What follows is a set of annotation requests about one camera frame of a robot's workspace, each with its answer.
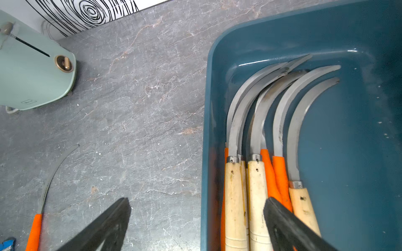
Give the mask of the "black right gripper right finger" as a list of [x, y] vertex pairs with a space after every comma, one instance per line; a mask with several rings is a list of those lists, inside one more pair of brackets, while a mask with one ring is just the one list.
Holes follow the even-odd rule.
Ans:
[[274, 251], [336, 251], [275, 198], [265, 202], [264, 219]]

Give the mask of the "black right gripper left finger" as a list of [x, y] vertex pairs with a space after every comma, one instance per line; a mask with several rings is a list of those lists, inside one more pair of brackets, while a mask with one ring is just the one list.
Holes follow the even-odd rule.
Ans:
[[60, 251], [120, 251], [128, 229], [131, 206], [128, 198], [120, 198]]

